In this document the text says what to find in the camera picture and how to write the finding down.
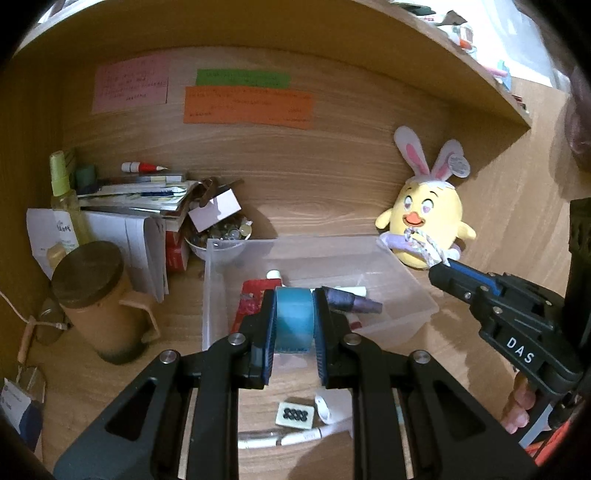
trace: blue tape roll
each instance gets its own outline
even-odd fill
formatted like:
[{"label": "blue tape roll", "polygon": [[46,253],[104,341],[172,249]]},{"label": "blue tape roll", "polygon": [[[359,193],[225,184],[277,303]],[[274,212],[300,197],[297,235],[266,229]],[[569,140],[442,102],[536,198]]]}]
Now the blue tape roll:
[{"label": "blue tape roll", "polygon": [[314,338],[314,297],[309,288],[277,287],[275,351],[307,353]]}]

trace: human hand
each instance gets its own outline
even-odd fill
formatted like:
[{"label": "human hand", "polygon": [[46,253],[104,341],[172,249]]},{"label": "human hand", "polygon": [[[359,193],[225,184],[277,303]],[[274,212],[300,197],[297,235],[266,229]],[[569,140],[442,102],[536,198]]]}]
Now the human hand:
[{"label": "human hand", "polygon": [[509,433],[515,433],[517,429],[525,427],[530,420],[527,410],[534,404],[535,392],[529,388],[525,375],[518,373],[513,383],[513,391],[509,394],[503,408],[501,425]]}]

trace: white cable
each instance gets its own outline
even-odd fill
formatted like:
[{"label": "white cable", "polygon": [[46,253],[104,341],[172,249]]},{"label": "white cable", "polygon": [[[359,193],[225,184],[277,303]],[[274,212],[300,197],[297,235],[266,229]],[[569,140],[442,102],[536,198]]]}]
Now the white cable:
[{"label": "white cable", "polygon": [[17,316],[25,323],[33,323],[34,325],[48,325],[50,327],[54,327],[60,330],[67,330],[68,326],[65,323],[51,323],[51,322],[30,322],[29,320],[27,320],[24,316],[22,316],[21,312],[19,312],[16,307],[12,304],[12,302],[10,300],[8,300],[8,297],[4,294],[4,292],[2,290],[0,290],[0,295],[2,296],[2,298],[4,300],[6,300],[6,303],[8,303],[10,305],[10,308],[12,309],[12,311],[14,313],[17,314]]},{"label": "white cable", "polygon": [[19,317],[19,318],[20,318],[20,319],[21,319],[23,322],[25,322],[25,323],[29,323],[29,321],[28,321],[28,320],[27,320],[25,317],[23,317],[23,316],[21,315],[21,312],[19,312],[19,311],[18,311],[18,310],[15,308],[15,306],[12,304],[12,302],[11,302],[10,300],[8,300],[8,297],[7,297],[7,296],[4,294],[4,292],[3,292],[2,290],[0,290],[0,295],[2,295],[2,298],[3,298],[4,300],[6,300],[6,303],[8,303],[8,304],[10,305],[10,308],[11,308],[11,309],[14,311],[14,313],[16,313],[16,314],[18,315],[18,317]]}]

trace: pink ear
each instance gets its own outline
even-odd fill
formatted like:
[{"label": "pink ear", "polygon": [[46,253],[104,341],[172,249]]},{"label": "pink ear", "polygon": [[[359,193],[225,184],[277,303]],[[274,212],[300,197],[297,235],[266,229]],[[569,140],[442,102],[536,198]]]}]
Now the pink ear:
[{"label": "pink ear", "polygon": [[435,165],[431,169],[431,176],[436,178],[437,180],[446,181],[449,177],[452,176],[452,171],[449,169],[447,165],[447,159],[450,155],[464,155],[464,149],[462,145],[457,140],[448,140],[442,146],[439,156],[435,161]]},{"label": "pink ear", "polygon": [[429,175],[421,141],[415,132],[409,127],[398,127],[394,132],[394,142],[415,175]]},{"label": "pink ear", "polygon": [[410,158],[410,160],[418,167],[418,169],[422,175],[429,174],[429,169],[423,163],[421,158],[418,156],[417,151],[414,149],[414,147],[411,144],[407,145],[407,155],[408,155],[408,158]]}]

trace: plastic storage bin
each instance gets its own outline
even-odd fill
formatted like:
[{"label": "plastic storage bin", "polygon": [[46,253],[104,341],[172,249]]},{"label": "plastic storage bin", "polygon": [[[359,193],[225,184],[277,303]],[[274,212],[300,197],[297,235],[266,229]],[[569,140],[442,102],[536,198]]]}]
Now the plastic storage bin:
[{"label": "plastic storage bin", "polygon": [[242,283],[279,270],[288,287],[364,286],[384,304],[381,314],[359,314],[365,335],[381,347],[409,340],[438,311],[431,295],[373,236],[303,237],[207,243],[203,349],[228,335]]}]

